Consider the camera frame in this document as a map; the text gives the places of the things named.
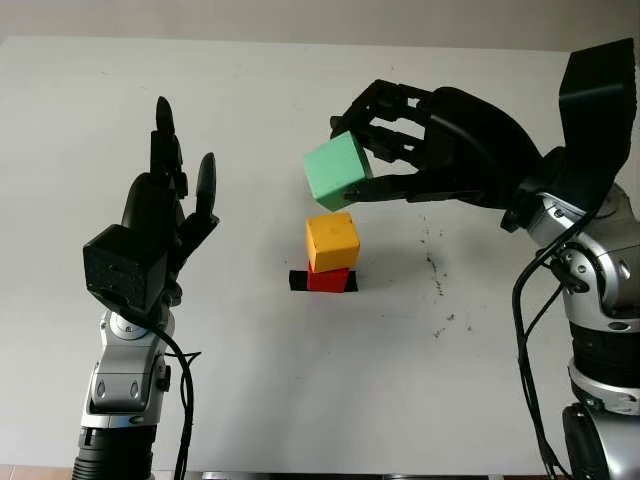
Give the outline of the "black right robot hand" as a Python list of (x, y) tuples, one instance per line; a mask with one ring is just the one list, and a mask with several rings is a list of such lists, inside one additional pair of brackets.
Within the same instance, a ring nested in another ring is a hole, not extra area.
[(330, 126), (333, 137), (349, 132), (374, 157), (415, 169), (357, 182), (344, 196), (358, 203), (460, 200), (507, 210), (542, 160), (514, 119), (453, 87), (427, 91), (378, 79)]

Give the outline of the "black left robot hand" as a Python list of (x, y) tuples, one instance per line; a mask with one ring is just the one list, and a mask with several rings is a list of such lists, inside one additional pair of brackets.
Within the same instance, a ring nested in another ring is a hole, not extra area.
[(150, 135), (150, 167), (131, 185), (122, 225), (135, 233), (145, 256), (136, 262), (133, 298), (129, 304), (148, 311), (173, 287), (189, 256), (219, 224), (213, 213), (216, 200), (216, 160), (209, 152), (201, 160), (195, 210), (186, 215), (181, 201), (188, 181), (169, 101), (156, 103), (156, 128)]

